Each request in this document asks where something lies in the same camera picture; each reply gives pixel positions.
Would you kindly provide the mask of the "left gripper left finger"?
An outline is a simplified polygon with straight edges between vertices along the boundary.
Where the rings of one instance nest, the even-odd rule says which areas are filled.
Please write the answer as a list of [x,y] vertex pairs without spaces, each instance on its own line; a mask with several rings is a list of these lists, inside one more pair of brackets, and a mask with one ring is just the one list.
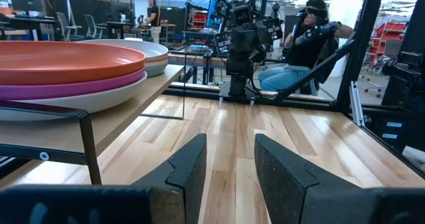
[[2,223],[196,223],[207,166],[197,134],[131,185],[16,185],[1,191]]

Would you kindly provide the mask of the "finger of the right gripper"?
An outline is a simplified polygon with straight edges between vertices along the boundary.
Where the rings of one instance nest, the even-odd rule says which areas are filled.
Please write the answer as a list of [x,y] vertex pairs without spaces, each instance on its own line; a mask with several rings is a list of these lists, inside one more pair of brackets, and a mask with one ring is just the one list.
[[214,36],[214,43],[218,56],[229,56],[231,37],[228,33],[217,33]]
[[283,37],[282,21],[279,18],[267,19],[265,20],[265,25],[271,41],[275,41]]

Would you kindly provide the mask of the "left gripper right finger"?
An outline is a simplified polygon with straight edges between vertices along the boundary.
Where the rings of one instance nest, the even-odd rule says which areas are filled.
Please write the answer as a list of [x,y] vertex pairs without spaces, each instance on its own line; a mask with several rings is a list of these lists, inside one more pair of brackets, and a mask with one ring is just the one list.
[[273,223],[423,223],[424,189],[363,189],[264,134],[255,137],[258,181]]

